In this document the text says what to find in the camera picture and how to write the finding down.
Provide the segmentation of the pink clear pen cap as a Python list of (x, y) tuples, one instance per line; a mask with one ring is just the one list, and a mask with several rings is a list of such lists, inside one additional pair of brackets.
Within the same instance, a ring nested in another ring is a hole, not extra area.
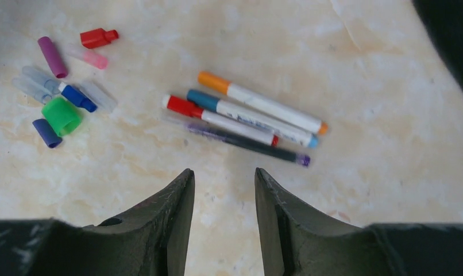
[(104, 70), (108, 66), (107, 57), (85, 47), (75, 44), (66, 44), (63, 47), (63, 51), (70, 57), (85, 62), (86, 64), (89, 64), (100, 70)]

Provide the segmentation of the magenta pen cap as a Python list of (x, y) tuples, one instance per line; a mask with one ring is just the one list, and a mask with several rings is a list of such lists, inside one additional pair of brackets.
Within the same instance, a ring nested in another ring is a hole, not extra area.
[(58, 79), (66, 78), (68, 69), (54, 42), (47, 36), (39, 38), (37, 42), (53, 75)]

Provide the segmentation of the red pen cap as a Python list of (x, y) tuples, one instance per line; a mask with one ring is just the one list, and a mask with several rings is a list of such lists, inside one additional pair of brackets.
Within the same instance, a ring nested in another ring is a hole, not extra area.
[(80, 33), (82, 46), (88, 49), (95, 49), (111, 44), (118, 38), (119, 34), (116, 30), (104, 30), (102, 28)]

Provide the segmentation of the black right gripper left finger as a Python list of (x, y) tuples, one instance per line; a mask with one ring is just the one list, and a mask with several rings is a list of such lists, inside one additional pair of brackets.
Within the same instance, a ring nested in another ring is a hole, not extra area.
[(183, 275), (194, 195), (186, 169), (99, 225), (0, 220), (0, 275)]

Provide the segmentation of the green cap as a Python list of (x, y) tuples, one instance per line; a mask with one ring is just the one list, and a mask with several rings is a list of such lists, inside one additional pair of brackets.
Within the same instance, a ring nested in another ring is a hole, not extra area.
[(47, 102), (41, 113), (60, 137), (72, 133), (82, 123), (82, 117), (76, 107), (61, 97)]

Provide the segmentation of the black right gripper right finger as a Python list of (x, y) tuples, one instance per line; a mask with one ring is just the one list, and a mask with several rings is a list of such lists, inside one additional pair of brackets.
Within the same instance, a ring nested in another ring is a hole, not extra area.
[(463, 224), (337, 220), (255, 172), (265, 275), (463, 275)]

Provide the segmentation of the blue pen cap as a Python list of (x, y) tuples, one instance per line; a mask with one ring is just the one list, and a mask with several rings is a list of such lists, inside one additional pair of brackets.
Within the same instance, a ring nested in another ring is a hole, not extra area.
[(97, 110), (98, 107), (96, 104), (94, 104), (92, 100), (85, 96), (76, 87), (61, 82), (58, 86), (58, 89), (60, 90), (62, 96), (76, 107), (86, 109), (90, 113)]

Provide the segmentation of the orange cap marker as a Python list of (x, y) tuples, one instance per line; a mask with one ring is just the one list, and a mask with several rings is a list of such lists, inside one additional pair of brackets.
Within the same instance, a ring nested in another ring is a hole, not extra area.
[(316, 117), (283, 105), (208, 71), (199, 72), (197, 80), (201, 85), (313, 134), (325, 135), (329, 130), (329, 126)]

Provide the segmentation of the purple cap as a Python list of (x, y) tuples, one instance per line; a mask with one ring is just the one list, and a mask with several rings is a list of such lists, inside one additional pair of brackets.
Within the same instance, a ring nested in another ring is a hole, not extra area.
[(46, 119), (34, 120), (32, 125), (48, 148), (56, 148), (63, 142), (63, 139), (56, 134)]

